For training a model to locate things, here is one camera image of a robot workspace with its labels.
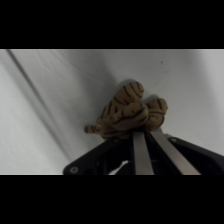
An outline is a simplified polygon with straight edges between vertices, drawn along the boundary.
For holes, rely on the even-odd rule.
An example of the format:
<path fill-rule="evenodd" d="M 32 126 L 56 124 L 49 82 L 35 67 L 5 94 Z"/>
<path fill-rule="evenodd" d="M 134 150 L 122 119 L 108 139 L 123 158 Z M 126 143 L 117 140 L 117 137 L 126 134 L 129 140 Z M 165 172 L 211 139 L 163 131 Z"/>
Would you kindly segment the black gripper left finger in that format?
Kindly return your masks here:
<path fill-rule="evenodd" d="M 153 175 L 151 159 L 143 132 L 133 133 L 133 149 L 136 175 Z"/>

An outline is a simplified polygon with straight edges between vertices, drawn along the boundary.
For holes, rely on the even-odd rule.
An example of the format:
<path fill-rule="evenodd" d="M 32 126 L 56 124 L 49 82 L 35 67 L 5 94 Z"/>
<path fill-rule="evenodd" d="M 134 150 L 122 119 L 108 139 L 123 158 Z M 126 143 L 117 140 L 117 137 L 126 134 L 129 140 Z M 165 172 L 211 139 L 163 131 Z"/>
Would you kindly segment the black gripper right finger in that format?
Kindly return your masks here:
<path fill-rule="evenodd" d="M 200 172 L 160 132 L 151 136 L 181 175 L 200 175 Z"/>

